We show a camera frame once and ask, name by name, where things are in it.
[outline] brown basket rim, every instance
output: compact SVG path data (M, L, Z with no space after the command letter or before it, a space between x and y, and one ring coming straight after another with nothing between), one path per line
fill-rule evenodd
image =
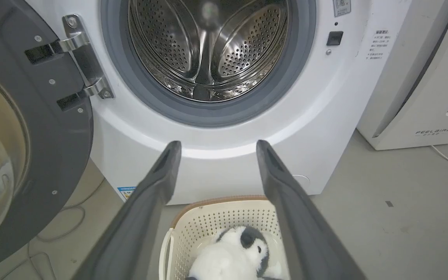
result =
M208 199L208 200L202 200L199 202L192 203L186 207L184 207L172 220L172 224L170 225L171 228L175 229L177 223L181 219L181 217L186 214L188 211L202 207L207 206L210 204L218 204L218 203L225 203L225 202L233 202L233 201L245 201L245 200L267 200L267 197L264 195L239 195L239 196L228 196L228 197L221 197L221 198L214 198L214 199Z

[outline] black square latch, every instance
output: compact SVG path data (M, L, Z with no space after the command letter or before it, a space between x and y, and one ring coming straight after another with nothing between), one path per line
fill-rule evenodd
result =
M339 46L341 43L341 37L343 36L343 31L331 31L327 37L326 46Z

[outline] hinge bracket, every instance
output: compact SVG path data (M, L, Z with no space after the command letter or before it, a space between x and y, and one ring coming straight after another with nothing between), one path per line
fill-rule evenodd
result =
M85 87L80 94L85 97L98 95L102 99L114 98L80 17L72 14L64 16L62 21L68 39L55 41L49 46L54 54L71 53L84 80Z

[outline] black and white stuffed animal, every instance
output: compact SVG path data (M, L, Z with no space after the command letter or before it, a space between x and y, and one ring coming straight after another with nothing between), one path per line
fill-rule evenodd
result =
M257 280L268 262L269 248L260 231L231 227L201 251L186 280Z

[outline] beige plastic basket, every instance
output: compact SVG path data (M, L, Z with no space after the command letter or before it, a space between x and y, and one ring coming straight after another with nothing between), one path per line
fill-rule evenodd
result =
M276 210L265 196L213 199L183 209L163 240L159 279L184 280L198 253L219 230L241 225L255 227L264 234L270 252L266 275L288 280Z

